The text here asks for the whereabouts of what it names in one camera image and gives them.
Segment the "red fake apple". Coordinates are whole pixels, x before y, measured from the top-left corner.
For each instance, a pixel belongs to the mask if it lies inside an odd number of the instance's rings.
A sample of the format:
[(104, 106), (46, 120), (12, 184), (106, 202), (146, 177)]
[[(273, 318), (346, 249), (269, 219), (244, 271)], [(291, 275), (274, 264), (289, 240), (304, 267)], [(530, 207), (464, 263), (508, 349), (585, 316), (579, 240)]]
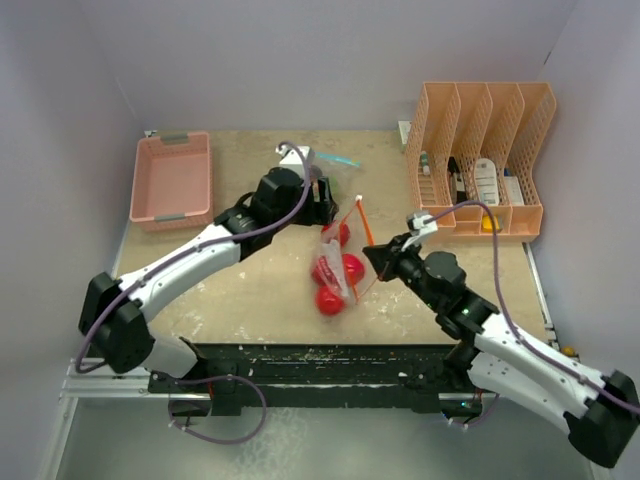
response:
[(366, 273), (365, 266), (356, 255), (345, 253), (342, 255), (342, 262), (346, 280), (350, 285), (356, 285), (364, 279)]

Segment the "orange zip bag with apples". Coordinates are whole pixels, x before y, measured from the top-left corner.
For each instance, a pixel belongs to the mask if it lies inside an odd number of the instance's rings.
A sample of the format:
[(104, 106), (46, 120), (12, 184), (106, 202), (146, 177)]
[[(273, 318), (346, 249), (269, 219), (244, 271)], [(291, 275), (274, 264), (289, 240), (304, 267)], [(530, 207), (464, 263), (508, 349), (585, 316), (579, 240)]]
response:
[[(326, 285), (344, 300), (346, 306), (340, 314), (360, 304), (377, 280), (371, 264), (362, 253), (364, 247), (374, 245), (374, 236), (365, 212), (363, 196), (355, 195), (344, 204), (344, 207), (345, 210), (338, 214), (333, 223), (346, 223), (351, 230), (350, 240), (341, 247), (337, 241), (324, 243), (320, 234), (310, 266), (310, 277), (317, 289)], [(356, 285), (350, 285), (346, 280), (342, 262), (342, 255), (345, 253), (356, 255), (365, 266), (365, 277)]]

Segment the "fake pomegranate red yellow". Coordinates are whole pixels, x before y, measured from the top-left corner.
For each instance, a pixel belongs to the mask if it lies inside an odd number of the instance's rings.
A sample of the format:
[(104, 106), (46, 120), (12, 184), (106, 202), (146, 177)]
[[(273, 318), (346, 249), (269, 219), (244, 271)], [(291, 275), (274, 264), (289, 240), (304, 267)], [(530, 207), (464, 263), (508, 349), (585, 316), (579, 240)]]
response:
[(321, 239), (324, 243), (337, 241), (341, 247), (344, 247), (351, 238), (351, 230), (344, 222), (332, 223), (326, 225), (321, 230)]

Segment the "large pink red apple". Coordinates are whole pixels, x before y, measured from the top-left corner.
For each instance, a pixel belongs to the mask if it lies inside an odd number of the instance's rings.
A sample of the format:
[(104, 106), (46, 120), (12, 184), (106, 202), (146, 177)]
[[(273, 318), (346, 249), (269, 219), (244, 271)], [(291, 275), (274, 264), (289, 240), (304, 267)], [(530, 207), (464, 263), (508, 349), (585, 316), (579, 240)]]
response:
[(344, 300), (326, 285), (317, 289), (314, 301), (318, 311), (325, 316), (338, 315), (346, 306)]

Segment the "pink perforated plastic basket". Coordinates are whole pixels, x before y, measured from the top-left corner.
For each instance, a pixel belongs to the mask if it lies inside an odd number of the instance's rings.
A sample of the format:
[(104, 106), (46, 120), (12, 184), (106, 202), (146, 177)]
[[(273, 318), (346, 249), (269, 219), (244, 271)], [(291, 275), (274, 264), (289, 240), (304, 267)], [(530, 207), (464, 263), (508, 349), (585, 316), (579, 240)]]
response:
[(147, 232), (205, 226), (213, 220), (210, 136), (204, 131), (138, 141), (130, 221)]

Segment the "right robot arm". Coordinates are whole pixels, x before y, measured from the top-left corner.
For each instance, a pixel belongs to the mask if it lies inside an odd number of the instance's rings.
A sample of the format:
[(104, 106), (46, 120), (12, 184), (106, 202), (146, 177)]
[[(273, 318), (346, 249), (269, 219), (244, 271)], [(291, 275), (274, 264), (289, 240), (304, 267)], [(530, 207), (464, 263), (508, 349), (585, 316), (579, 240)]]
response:
[(408, 238), (399, 235), (363, 253), (381, 281), (401, 280), (456, 340), (446, 383), (456, 391), (474, 385), (519, 404), (559, 428), (586, 459), (614, 468), (639, 428), (632, 378), (602, 373), (539, 341), (467, 286), (454, 254), (421, 257)]

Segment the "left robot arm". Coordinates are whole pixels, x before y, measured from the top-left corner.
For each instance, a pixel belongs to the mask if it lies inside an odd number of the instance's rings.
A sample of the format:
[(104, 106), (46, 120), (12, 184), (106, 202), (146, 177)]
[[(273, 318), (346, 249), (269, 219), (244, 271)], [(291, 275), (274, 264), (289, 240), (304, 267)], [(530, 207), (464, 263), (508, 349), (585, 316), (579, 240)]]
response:
[(329, 179), (317, 168), (306, 184), (275, 167), (195, 238), (118, 279), (91, 279), (79, 321), (85, 346), (117, 374), (136, 367), (162, 372), (184, 392), (202, 387), (206, 362), (190, 341), (152, 331), (151, 321), (177, 297), (214, 273), (270, 245), (290, 224), (329, 225), (338, 212)]

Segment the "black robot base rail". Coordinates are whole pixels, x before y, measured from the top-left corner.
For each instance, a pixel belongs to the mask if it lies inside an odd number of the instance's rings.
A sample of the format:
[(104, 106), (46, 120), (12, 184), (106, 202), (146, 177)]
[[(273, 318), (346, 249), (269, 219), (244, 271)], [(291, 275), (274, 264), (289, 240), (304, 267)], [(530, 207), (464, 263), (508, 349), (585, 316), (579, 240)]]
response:
[(447, 361), (442, 344), (200, 344), (186, 379), (153, 372), (149, 389), (199, 414), (244, 407), (408, 409), (474, 417), (494, 399)]

